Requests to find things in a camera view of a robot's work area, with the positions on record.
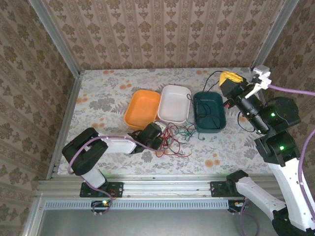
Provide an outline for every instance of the gray floor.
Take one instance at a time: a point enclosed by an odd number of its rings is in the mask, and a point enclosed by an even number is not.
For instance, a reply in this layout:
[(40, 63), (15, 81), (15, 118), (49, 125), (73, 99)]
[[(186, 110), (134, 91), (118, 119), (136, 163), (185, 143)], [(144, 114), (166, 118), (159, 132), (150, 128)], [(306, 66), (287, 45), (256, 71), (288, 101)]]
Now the gray floor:
[[(268, 217), (253, 205), (260, 236), (276, 236)], [(256, 226), (244, 217), (248, 236)], [(93, 216), (89, 210), (48, 210), (39, 236), (239, 236), (239, 216), (227, 210), (112, 210)]]

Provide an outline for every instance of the orange bowl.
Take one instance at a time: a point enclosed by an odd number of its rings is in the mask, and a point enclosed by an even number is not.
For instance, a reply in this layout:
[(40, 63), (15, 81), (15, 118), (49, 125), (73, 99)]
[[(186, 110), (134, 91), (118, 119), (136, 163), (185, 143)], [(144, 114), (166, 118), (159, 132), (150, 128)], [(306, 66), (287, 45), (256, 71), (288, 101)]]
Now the orange bowl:
[(143, 130), (153, 122), (158, 113), (161, 95), (149, 90), (138, 90), (132, 96), (125, 113), (125, 123), (134, 130)]

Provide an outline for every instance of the dark green bowl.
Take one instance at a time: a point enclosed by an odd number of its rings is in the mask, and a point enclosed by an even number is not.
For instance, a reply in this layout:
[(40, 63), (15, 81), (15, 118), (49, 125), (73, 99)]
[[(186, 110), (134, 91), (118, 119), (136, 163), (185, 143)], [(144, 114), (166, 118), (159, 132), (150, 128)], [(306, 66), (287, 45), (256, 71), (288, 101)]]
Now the dark green bowl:
[(219, 133), (226, 126), (223, 100), (217, 92), (198, 92), (193, 96), (193, 114), (200, 133)]

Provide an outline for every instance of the table surface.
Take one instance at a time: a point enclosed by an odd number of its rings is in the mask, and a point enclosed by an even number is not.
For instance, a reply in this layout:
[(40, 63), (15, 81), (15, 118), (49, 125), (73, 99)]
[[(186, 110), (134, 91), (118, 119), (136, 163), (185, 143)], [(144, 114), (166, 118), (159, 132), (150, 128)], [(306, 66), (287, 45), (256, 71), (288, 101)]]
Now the table surface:
[[(66, 138), (66, 144), (88, 127), (94, 127), (106, 135), (123, 135), (131, 129), (124, 123), (124, 114), (132, 95), (139, 89), (162, 92), (166, 85), (180, 85), (190, 89), (191, 94), (202, 91), (207, 77), (216, 70), (235, 72), (250, 78), (249, 68), (184, 68), (184, 69), (130, 69), (90, 70), (83, 76), (81, 88)], [(214, 74), (207, 88), (218, 81), (220, 73)], [(219, 85), (212, 91), (221, 94)], [(144, 151), (129, 155), (122, 153), (104, 154), (97, 163), (105, 175), (209, 175), (229, 174), (242, 169), (249, 174), (269, 174), (271, 170), (258, 154), (254, 139), (256, 133), (249, 133), (237, 124), (238, 109), (225, 110), (226, 127), (217, 134), (197, 133), (186, 142), (181, 135), (176, 138), (185, 143), (183, 153), (189, 157), (164, 155), (156, 157), (155, 152)], [(188, 121), (193, 121), (190, 106)], [(252, 129), (241, 117), (240, 124)], [(68, 163), (62, 156), (58, 174), (67, 175)]]

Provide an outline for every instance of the patterned wallpaper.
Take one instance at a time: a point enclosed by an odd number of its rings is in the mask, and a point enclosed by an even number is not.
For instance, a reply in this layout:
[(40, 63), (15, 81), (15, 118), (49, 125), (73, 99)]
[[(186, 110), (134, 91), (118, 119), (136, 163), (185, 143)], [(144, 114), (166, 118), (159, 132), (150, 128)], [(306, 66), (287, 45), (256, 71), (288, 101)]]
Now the patterned wallpaper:
[(73, 77), (27, 0), (0, 0), (0, 235), (23, 229)]
[[(299, 1), (265, 65), (271, 69), (273, 84), (315, 91), (315, 1)], [(296, 101), (302, 122), (292, 128), (291, 134), (302, 150), (306, 137), (315, 128), (315, 98), (273, 90), (268, 90), (266, 96), (290, 96)], [(315, 138), (308, 147), (304, 173), (315, 196)]]
[(249, 67), (284, 0), (44, 0), (81, 70)]

